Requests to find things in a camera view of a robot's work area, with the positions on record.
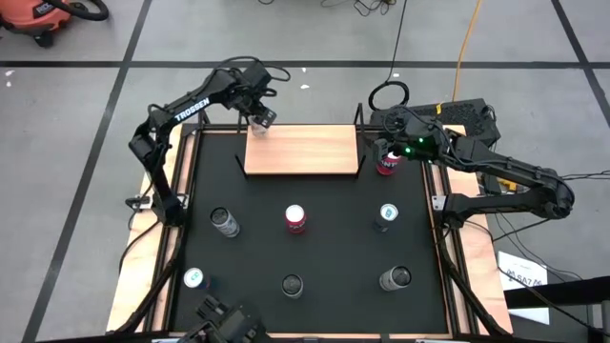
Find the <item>orange Fanta can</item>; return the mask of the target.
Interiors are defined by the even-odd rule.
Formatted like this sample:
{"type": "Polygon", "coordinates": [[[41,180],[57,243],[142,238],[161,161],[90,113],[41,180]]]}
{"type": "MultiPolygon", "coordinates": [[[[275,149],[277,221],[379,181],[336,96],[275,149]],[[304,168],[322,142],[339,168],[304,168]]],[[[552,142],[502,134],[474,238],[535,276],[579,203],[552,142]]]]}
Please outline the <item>orange Fanta can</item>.
{"type": "Polygon", "coordinates": [[[399,165],[401,157],[389,152],[385,157],[382,157],[376,162],[376,170],[381,175],[392,175],[399,165]]]}

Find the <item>blue can with white lid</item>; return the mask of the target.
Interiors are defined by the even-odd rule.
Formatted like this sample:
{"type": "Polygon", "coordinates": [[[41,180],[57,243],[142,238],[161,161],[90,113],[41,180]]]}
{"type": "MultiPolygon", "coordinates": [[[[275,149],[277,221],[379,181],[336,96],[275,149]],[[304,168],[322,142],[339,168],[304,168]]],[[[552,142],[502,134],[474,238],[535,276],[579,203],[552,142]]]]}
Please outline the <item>blue can with white lid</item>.
{"type": "Polygon", "coordinates": [[[377,232],[387,232],[398,217],[398,209],[394,204],[383,204],[376,212],[373,228],[377,232]]]}
{"type": "Polygon", "coordinates": [[[187,269],[182,280],[184,285],[190,289],[210,291],[217,288],[215,278],[197,267],[187,269]]]}

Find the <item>red can with white lid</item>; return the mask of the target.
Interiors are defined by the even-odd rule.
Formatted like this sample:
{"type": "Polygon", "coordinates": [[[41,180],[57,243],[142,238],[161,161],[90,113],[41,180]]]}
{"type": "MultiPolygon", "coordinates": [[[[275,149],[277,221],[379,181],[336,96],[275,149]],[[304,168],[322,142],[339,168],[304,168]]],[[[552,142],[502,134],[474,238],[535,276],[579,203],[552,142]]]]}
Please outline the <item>red can with white lid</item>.
{"type": "Polygon", "coordinates": [[[285,211],[285,220],[290,233],[300,234],[304,232],[306,213],[300,205],[290,205],[285,211]]]}

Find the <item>silver Celsius Peach Vibe can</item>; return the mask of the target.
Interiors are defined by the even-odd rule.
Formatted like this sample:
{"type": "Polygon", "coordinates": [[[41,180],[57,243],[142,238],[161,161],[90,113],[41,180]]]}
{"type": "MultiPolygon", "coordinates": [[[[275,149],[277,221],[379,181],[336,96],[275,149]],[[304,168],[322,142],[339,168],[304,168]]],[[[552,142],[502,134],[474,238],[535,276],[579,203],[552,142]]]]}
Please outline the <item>silver Celsius Peach Vibe can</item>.
{"type": "Polygon", "coordinates": [[[240,233],[240,226],[233,215],[224,207],[217,207],[210,214],[212,224],[226,237],[235,238],[240,233]]]}

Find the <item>black perforated equipment case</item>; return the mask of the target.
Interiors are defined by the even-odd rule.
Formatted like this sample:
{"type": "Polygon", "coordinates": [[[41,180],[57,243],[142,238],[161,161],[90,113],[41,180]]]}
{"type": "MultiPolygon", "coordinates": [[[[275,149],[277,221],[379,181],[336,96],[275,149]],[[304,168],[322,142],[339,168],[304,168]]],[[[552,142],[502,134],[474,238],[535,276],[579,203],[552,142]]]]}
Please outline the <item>black perforated equipment case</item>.
{"type": "Polygon", "coordinates": [[[423,118],[435,118],[443,125],[461,125],[466,134],[492,148],[501,138],[495,110],[482,98],[410,107],[423,118]]]}

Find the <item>black table mat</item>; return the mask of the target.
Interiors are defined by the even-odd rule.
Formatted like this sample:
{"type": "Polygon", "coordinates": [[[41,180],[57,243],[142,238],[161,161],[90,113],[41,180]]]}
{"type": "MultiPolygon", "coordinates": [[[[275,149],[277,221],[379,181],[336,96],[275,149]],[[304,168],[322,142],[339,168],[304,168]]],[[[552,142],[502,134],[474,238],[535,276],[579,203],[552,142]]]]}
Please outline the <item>black table mat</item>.
{"type": "Polygon", "coordinates": [[[246,300],[273,333],[446,333],[443,289],[430,227],[422,168],[401,163],[377,173],[367,160],[359,176],[244,176],[236,157],[246,138],[209,134],[197,149],[191,219],[182,269],[210,273],[212,293],[233,305],[246,300]],[[383,204],[398,217],[387,232],[373,228],[383,204]],[[286,209],[300,205],[305,230],[290,233],[286,209]],[[240,226],[235,238],[211,222],[226,208],[240,226]],[[411,284],[383,291],[378,279],[405,266],[411,284]],[[298,299],[281,290],[298,274],[298,299]]]}

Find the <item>silver Celsius Tropical Vibe can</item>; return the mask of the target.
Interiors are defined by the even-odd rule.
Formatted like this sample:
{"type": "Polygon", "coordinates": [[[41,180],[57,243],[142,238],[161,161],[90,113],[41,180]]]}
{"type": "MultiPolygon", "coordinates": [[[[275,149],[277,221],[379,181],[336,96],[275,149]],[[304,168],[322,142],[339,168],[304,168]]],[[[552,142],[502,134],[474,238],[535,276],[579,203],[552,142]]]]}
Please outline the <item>silver Celsius Tropical Vibe can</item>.
{"type": "Polygon", "coordinates": [[[288,274],[281,282],[282,292],[289,298],[298,299],[304,290],[304,283],[298,274],[288,274]]]}

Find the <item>white paper sheet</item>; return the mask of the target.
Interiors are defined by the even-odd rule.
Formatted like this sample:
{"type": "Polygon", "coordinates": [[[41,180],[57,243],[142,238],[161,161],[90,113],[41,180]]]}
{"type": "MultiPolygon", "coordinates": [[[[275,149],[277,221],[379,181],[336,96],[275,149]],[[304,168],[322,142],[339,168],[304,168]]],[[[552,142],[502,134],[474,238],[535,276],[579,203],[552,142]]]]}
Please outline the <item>white paper sheet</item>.
{"type": "MultiPolygon", "coordinates": [[[[506,252],[497,253],[498,268],[500,269],[500,282],[505,291],[543,286],[548,283],[548,273],[545,266],[533,261],[514,256],[506,252]]],[[[525,308],[509,310],[509,314],[538,322],[550,324],[548,308],[525,308]]]]}

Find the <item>black device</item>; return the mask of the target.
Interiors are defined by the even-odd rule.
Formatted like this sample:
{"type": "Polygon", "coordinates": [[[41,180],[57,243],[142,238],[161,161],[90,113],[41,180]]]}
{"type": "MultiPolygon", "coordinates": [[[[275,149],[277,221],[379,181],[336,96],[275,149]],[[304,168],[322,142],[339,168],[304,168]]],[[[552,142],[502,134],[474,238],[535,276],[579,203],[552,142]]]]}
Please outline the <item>black device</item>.
{"type": "Polygon", "coordinates": [[[177,343],[272,343],[258,310],[246,302],[230,306],[207,294],[196,313],[202,322],[177,343]]]}

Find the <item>black flat beam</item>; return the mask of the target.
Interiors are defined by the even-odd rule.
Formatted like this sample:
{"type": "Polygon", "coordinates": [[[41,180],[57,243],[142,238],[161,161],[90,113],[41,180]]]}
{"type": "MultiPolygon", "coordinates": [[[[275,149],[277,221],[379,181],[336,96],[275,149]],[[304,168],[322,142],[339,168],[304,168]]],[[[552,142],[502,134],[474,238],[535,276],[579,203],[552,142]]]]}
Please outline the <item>black flat beam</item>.
{"type": "Polygon", "coordinates": [[[610,276],[504,292],[509,309],[596,305],[610,300],[610,276]]]}

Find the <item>orange shop vacuum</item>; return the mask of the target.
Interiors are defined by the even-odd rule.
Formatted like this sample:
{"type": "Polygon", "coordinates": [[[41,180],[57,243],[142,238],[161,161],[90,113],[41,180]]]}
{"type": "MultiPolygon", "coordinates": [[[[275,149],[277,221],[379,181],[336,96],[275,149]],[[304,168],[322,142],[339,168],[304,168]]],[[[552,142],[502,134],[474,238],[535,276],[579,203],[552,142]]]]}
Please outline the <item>orange shop vacuum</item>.
{"type": "Polygon", "coordinates": [[[0,28],[30,36],[41,48],[53,45],[53,33],[71,15],[44,0],[0,0],[0,28]]]}

